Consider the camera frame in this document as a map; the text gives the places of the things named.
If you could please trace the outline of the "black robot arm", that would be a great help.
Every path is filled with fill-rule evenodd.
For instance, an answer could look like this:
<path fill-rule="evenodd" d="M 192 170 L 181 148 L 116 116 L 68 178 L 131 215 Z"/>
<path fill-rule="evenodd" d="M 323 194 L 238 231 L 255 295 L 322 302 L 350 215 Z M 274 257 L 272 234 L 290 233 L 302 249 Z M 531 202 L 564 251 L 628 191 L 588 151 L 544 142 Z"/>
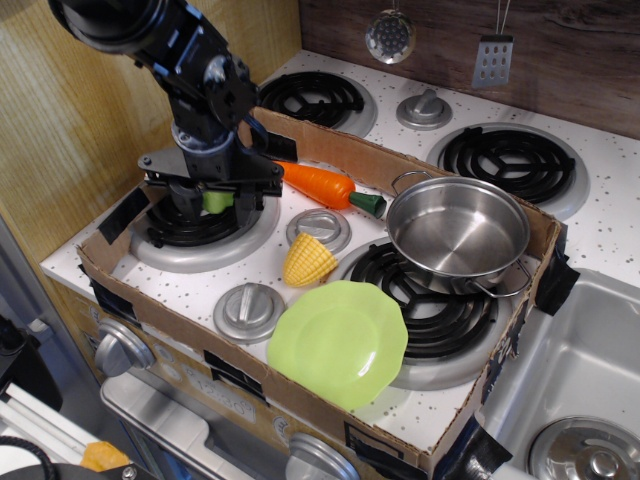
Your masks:
<path fill-rule="evenodd" d="M 205 193 L 229 193 L 245 227 L 264 197 L 281 194 L 283 170 L 265 156 L 269 135 L 252 115 L 258 88 L 199 10 L 186 1 L 52 1 L 49 8 L 78 41 L 130 57 L 167 94 L 176 146 L 138 165 L 179 212 L 196 219 Z"/>

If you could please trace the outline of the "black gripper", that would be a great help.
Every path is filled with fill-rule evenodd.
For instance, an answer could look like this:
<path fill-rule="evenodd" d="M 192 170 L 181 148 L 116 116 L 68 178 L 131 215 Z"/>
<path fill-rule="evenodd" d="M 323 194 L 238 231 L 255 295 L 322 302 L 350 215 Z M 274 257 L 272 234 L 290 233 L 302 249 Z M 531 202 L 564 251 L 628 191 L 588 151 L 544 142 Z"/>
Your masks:
<path fill-rule="evenodd" d="M 233 191 L 237 225 L 249 228 L 259 219 L 263 195 L 282 194 L 283 168 L 268 157 L 237 141 L 234 133 L 208 144 L 185 132 L 173 134 L 171 148 L 142 155 L 138 167 L 152 183 L 168 183 L 173 204 L 188 220 L 197 220 L 203 210 L 203 195 L 196 188 Z"/>

